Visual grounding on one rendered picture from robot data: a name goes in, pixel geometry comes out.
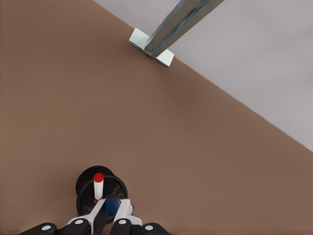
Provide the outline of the blue capped marker pen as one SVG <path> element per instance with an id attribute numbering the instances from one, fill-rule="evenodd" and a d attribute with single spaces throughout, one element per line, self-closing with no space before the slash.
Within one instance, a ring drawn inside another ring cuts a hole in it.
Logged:
<path id="1" fill-rule="evenodd" d="M 104 210 L 107 216 L 115 217 L 120 207 L 121 200 L 117 197 L 111 197 L 106 199 L 104 204 Z"/>

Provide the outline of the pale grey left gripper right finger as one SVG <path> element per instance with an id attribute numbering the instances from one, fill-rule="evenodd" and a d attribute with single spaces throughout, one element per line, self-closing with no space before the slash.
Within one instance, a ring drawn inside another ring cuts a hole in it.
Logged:
<path id="1" fill-rule="evenodd" d="M 142 225 L 142 220 L 133 216 L 133 206 L 130 199 L 122 199 L 118 211 L 114 217 L 114 222 L 119 219 L 128 219 L 132 225 Z"/>

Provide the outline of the silver frame post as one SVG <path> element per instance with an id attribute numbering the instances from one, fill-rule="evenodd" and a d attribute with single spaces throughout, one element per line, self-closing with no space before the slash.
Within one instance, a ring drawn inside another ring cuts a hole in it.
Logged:
<path id="1" fill-rule="evenodd" d="M 158 57 L 224 0 L 180 0 L 149 37 L 145 51 Z"/>

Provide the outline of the black mesh pen holder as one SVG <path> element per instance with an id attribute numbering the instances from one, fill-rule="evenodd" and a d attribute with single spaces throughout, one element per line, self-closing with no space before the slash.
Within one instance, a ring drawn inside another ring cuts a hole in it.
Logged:
<path id="1" fill-rule="evenodd" d="M 76 181 L 76 208 L 79 216 L 89 214 L 95 206 L 93 177 L 97 173 L 104 176 L 103 199 L 128 198 L 126 185 L 109 168 L 100 165 L 89 167 L 80 174 Z"/>

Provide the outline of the silver post foot plate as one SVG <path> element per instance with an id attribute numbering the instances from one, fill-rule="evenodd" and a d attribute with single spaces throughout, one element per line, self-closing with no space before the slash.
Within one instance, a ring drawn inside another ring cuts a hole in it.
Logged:
<path id="1" fill-rule="evenodd" d="M 145 50 L 145 46 L 148 42 L 148 39 L 149 36 L 147 34 L 145 34 L 140 29 L 135 28 L 129 38 L 129 43 L 134 47 L 138 48 L 140 51 L 144 52 L 149 57 L 153 58 L 154 60 L 162 64 L 163 66 L 167 68 L 170 67 L 172 60 L 174 58 L 174 53 L 171 52 L 169 49 L 166 49 L 159 56 L 149 54 L 148 51 Z"/>

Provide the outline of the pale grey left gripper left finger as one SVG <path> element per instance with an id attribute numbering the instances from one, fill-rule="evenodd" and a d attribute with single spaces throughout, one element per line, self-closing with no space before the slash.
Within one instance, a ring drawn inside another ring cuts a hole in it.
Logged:
<path id="1" fill-rule="evenodd" d="M 89 214 L 71 219 L 66 225 L 66 235 L 100 235 L 106 225 L 105 201 L 99 200 Z"/>

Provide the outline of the red capped white marker pen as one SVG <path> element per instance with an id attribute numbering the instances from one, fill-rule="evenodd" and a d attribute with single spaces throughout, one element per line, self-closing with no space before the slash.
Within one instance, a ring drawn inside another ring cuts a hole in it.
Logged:
<path id="1" fill-rule="evenodd" d="M 93 176 L 94 201 L 98 202 L 103 196 L 104 175 L 100 172 Z"/>

